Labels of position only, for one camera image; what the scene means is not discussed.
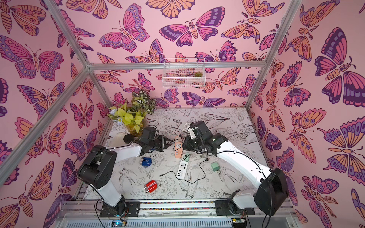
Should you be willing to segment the orange power strip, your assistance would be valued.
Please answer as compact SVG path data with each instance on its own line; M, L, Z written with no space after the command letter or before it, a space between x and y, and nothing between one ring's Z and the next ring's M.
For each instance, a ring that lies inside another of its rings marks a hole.
M179 135L175 137L175 145L173 152L175 153L175 157L177 159L181 159L183 153L183 141Z

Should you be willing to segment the green charger adapter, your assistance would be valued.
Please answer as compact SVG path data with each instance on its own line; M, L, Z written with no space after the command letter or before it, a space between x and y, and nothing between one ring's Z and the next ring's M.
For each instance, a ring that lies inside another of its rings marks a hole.
M183 158L183 161L189 162L189 159L190 159L190 154L185 154L184 158Z
M220 170L221 167L217 162L213 162L213 163L211 163L211 168L214 172L217 172Z

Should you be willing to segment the white power strip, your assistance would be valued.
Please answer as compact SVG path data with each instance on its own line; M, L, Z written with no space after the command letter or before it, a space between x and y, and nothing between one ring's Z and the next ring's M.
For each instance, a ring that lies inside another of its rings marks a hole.
M178 166L178 171L176 172L176 177L179 180L183 180L185 178L187 172L188 162L185 160L180 161Z

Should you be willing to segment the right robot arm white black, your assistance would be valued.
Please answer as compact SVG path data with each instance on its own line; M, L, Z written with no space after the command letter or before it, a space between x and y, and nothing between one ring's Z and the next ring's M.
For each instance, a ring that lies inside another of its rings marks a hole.
M236 191L227 200L232 214L241 214L245 209L258 208L267 216L274 216L289 196L285 174L279 168L271 169L250 158L222 134L212 134L204 121L191 123L188 136L192 147L200 152L218 157L231 164L249 180L254 191Z

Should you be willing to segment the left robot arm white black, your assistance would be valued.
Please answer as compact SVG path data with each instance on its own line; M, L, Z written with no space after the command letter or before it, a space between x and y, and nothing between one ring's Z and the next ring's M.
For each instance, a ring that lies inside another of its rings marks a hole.
M155 127L148 126L137 139L127 134L124 137L126 145L112 148L94 146L81 164L77 177L97 192L111 216L124 216L127 214L125 198L111 181L115 164L148 152L162 152L172 145L168 140Z

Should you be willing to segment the amber glass vase with plants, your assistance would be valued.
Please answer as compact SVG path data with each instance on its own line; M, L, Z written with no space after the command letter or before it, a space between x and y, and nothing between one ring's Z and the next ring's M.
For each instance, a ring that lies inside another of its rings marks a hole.
M116 124L123 124L130 134L140 137L146 126L145 118L156 109L156 101L145 91L133 92L131 104L110 107L107 116Z

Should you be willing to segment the small green succulent plant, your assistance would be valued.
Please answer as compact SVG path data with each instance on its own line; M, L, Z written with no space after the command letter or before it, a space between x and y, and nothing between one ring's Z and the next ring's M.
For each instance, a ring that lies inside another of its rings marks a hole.
M194 73L194 77L201 78L201 77L203 77L203 73L200 72L200 71L197 71L197 72Z

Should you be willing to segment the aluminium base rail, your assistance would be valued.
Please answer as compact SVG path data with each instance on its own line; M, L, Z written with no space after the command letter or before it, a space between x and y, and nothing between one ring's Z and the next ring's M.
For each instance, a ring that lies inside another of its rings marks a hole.
M224 199L128 200L126 215L113 217L95 200L68 201L56 228L299 228L291 202L272 217L258 208L233 214Z

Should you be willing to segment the aluminium cage frame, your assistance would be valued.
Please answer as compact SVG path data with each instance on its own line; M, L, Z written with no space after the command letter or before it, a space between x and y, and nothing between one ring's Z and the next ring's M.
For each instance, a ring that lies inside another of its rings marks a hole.
M276 51L281 44L284 35L289 29L291 25L296 11L300 8L301 1L290 1L288 9L281 19L281 25L279 31L275 37L275 40L271 46L271 50L269 51L266 59L264 61L236 61L236 62L208 62L204 64L205 68L214 67L214 68L225 68L225 67L261 67L262 74L265 73L265 70L269 68L269 63L273 60L273 57ZM48 111L44 114L44 116L34 125L31 131L22 139L12 150L12 153L8 156L8 158L1 164L1 183L4 183L6 179L11 175L13 170L19 165L21 160L24 158L28 150L35 143L37 138L41 133L46 129L46 127L52 122L52 120L56 117L56 115L60 112L61 108L66 104L66 102L71 98L74 91L77 87L82 83L82 81L86 77L90 77L93 81L95 87L98 89L100 96L103 101L110 105L110 100L106 95L106 91L100 85L98 79L96 78L94 72L96 70L104 70L104 69L163 69L165 65L163 63L146 63L146 64L91 64L87 60L86 56L83 54L81 48L77 44L73 34L71 33L70 28L66 24L66 21L63 19L61 12L54 1L45 1L45 4L48 8L51 16L54 17L56 23L60 26L61 30L66 35L66 40L69 42L70 46L75 51L79 62L82 64L83 69L80 71L78 76L71 81L66 90L60 95L60 97L56 100L56 102L48 109Z

